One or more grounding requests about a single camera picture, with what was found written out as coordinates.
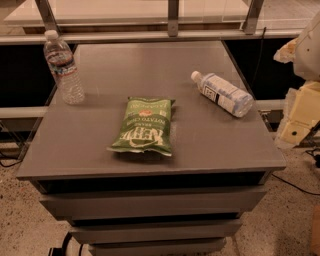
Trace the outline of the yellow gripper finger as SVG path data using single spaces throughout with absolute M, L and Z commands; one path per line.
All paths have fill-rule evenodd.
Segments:
M 283 118 L 277 130 L 277 147 L 295 147 L 320 122 L 320 83 L 306 81 L 290 88 L 284 100 Z

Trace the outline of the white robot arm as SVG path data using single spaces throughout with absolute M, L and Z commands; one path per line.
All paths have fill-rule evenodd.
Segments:
M 320 122 L 320 12 L 274 59 L 292 62 L 294 74 L 305 80 L 299 89 L 290 88 L 284 101 L 275 144 L 288 149 L 298 146 Z

